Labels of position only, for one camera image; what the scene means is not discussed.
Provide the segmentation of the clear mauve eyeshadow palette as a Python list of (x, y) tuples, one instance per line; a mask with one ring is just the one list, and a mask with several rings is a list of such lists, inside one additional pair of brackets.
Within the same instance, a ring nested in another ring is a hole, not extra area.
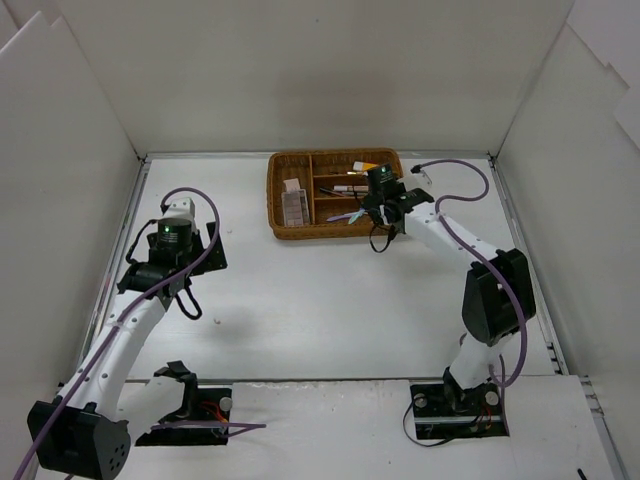
[(301, 227), (310, 224), (310, 212), (305, 189), (285, 191), (281, 194), (285, 227)]

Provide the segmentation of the pink rectangular compact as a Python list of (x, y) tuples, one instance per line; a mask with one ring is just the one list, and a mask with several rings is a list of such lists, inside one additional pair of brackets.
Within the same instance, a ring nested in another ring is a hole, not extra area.
[(283, 181), (283, 185), (284, 185), (284, 191), (286, 193), (296, 192), (301, 189), (301, 185), (299, 183), (298, 178), (285, 179)]

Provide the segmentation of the mint green eyebrow razor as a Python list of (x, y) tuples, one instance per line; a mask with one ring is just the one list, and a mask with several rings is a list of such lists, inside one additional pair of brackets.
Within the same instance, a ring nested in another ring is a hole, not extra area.
[(348, 221), (348, 224), (354, 224), (359, 218), (361, 218), (365, 214), (364, 209), (359, 209), (357, 212), (354, 212)]

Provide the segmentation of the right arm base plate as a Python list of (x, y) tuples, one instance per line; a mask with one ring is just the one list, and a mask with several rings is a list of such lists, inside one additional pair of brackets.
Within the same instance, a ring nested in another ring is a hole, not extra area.
[(493, 383), (485, 383), (454, 403), (442, 381), (412, 383), (410, 407), (415, 439), (442, 445), (454, 440), (508, 437), (509, 427), (502, 395)]

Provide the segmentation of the pink makeup pen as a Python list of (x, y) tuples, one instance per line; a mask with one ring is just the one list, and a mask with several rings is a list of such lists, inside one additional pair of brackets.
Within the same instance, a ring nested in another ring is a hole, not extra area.
[(365, 185), (334, 185), (333, 191), (366, 193), (369, 191), (369, 187)]

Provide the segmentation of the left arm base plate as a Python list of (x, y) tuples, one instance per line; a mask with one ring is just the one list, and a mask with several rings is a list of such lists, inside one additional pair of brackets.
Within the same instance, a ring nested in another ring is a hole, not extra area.
[[(167, 415), (160, 423), (175, 423), (180, 420), (192, 422), (217, 421), (230, 419), (232, 408), (232, 389), (230, 387), (205, 386), (198, 390), (198, 399), (189, 414), (182, 417)], [(180, 426), (172, 429), (154, 430), (136, 441), (137, 447), (192, 447), (226, 446), (227, 428), (203, 426)]]

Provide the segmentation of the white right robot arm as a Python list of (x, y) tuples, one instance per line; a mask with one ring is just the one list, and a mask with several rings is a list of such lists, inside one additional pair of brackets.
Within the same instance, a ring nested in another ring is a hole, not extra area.
[(362, 211), (393, 241), (399, 234), (423, 243), (450, 260), (465, 274), (461, 317), (465, 328), (458, 354), (443, 374), (445, 405), (464, 412), (474, 405), (481, 388), (499, 390), (520, 376), (528, 353), (527, 323), (536, 314), (529, 262), (519, 249), (504, 250), (481, 240), (453, 220), (447, 201), (478, 202), (490, 189), (486, 176), (475, 196), (433, 197), (422, 186), (409, 188), (390, 165), (364, 173), (368, 193)]

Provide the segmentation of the orange sunscreen tube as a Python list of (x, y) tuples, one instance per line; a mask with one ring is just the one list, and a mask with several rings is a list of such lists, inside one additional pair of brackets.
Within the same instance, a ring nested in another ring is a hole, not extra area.
[(369, 162), (362, 162), (362, 161), (355, 161), (353, 163), (352, 169), (355, 172), (365, 172), (365, 171), (368, 171), (368, 170), (376, 168), (376, 167), (378, 167), (378, 164), (369, 163)]

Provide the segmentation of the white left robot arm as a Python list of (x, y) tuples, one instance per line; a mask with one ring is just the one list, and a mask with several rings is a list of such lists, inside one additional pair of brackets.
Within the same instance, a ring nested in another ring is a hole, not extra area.
[(27, 460), (69, 477), (114, 479), (136, 441), (162, 421), (182, 422), (199, 409), (198, 381), (182, 362), (162, 367), (134, 397), (121, 393), (153, 329), (191, 279), (225, 268), (220, 221), (207, 223), (204, 243), (195, 219), (196, 189), (170, 191), (144, 261), (127, 261), (113, 309), (88, 354), (50, 402), (27, 418)]

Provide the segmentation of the purple eyebrow razor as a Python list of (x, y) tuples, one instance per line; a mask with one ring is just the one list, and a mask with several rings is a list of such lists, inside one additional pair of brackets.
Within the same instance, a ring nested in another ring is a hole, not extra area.
[(327, 218), (327, 222), (336, 222), (336, 221), (340, 221), (340, 220), (350, 220), (351, 217), (353, 216), (353, 214), (342, 214), (342, 215), (335, 215), (335, 216), (331, 216), (329, 218)]

